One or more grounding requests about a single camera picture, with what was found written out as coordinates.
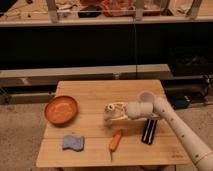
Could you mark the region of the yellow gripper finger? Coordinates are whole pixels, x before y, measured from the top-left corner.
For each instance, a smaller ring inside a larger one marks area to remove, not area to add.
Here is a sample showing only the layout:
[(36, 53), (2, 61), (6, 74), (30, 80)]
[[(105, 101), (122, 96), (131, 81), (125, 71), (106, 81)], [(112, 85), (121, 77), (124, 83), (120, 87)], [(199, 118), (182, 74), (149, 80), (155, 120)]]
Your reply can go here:
[(116, 118), (111, 118), (112, 121), (121, 121), (121, 120), (129, 120), (129, 117), (126, 115), (116, 117)]
[(127, 102), (115, 102), (114, 105), (119, 108), (124, 108), (127, 105)]

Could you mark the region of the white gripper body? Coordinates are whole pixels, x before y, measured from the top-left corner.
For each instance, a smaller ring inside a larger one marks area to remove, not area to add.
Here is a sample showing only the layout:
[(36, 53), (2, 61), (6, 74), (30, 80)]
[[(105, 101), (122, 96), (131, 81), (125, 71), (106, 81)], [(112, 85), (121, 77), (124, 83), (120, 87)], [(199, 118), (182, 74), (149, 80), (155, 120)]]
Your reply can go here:
[(149, 117), (153, 112), (153, 104), (150, 102), (128, 102), (125, 110), (130, 119)]

